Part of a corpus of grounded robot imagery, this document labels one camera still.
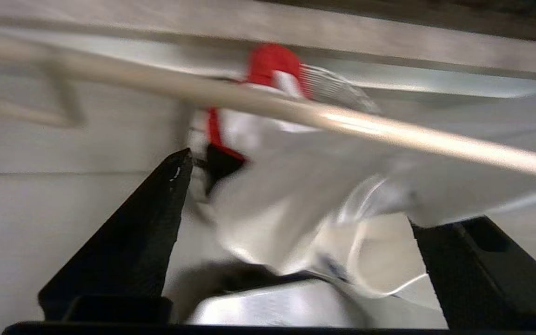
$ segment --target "stainless steel surface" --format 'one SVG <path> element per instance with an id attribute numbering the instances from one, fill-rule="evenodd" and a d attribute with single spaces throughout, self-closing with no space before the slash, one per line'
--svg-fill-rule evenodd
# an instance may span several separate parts
<path id="1" fill-rule="evenodd" d="M 328 282 L 312 279 L 208 298 L 189 324 L 367 327 L 368 318 Z"/>
<path id="2" fill-rule="evenodd" d="M 0 34 L 0 60 L 20 64 L 54 62 L 69 78 L 131 87 L 180 98 L 202 106 L 219 106 L 282 121 L 316 127 L 406 147 L 499 166 L 536 175 L 536 153 L 436 131 L 353 110 L 290 100 L 247 87 L 238 87 L 130 61 L 52 47 Z"/>
<path id="3" fill-rule="evenodd" d="M 536 40 L 536 1 L 523 0 L 265 0 L 400 22 Z"/>
<path id="4" fill-rule="evenodd" d="M 188 44 L 271 41 L 317 56 L 536 79 L 536 42 L 253 0 L 3 0 L 0 24 Z"/>
<path id="5" fill-rule="evenodd" d="M 247 47 L 229 47 L 211 43 L 191 45 L 18 28 L 0 28 L 0 32 L 201 76 L 244 79 L 249 55 Z M 297 53 L 304 63 L 327 68 L 340 74 L 353 85 L 368 89 L 492 98 L 515 98 L 536 94 L 536 80 L 533 79 L 317 57 L 305 49 Z M 0 73 L 20 74 L 21 70 L 0 64 Z"/>

